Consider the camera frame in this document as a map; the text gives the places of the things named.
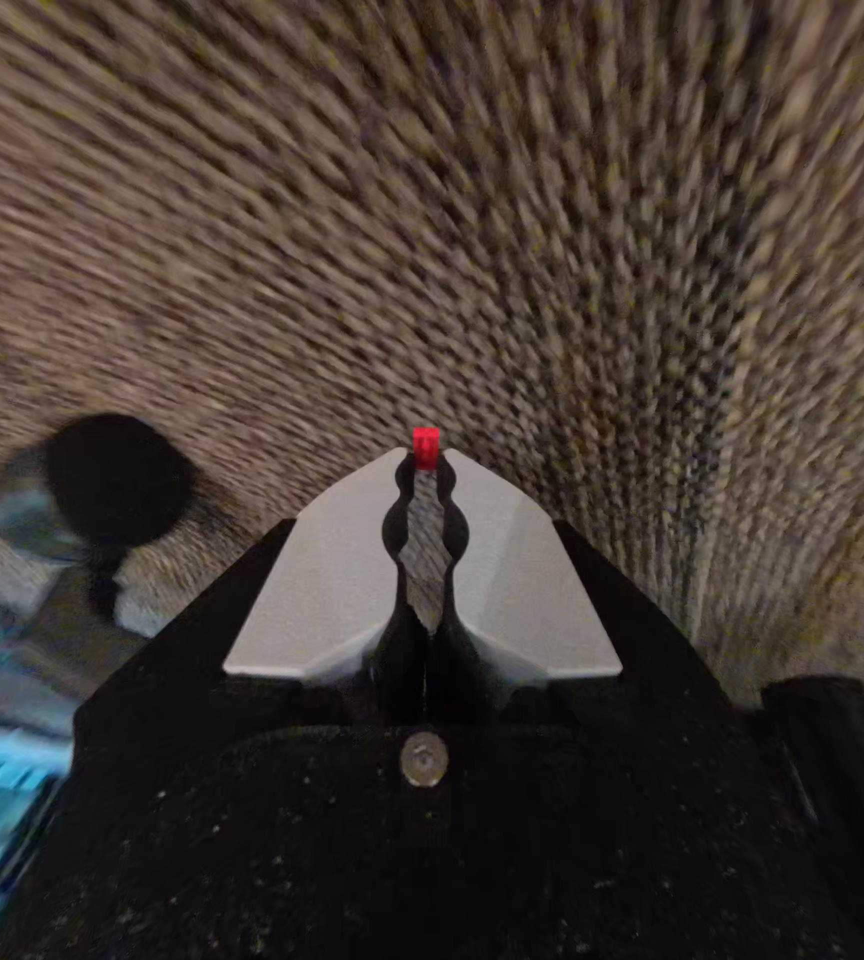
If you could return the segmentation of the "dark round object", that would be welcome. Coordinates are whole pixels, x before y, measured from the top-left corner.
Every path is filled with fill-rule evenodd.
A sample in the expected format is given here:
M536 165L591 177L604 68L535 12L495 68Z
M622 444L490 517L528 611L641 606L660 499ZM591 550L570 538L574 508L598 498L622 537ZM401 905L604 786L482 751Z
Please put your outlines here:
M130 551L160 540L178 525L195 492L191 460L132 415L68 421L44 441L43 456L58 514L92 548Z

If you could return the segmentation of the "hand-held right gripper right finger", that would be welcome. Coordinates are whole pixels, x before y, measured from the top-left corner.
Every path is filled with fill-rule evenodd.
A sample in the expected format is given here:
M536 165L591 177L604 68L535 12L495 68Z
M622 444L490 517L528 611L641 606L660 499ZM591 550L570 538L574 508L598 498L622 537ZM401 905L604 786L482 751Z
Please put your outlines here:
M445 450L447 516L458 522L455 618L503 709L520 690L613 681L623 665L548 512L467 455Z

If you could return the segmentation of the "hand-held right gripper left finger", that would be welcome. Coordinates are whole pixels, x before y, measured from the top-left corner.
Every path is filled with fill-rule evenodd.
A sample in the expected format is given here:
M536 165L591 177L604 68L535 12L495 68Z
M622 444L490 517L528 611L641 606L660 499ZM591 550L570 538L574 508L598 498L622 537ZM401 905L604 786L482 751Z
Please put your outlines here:
M419 710L428 636L407 598L416 458L396 447L305 506L223 661L233 678L346 688Z

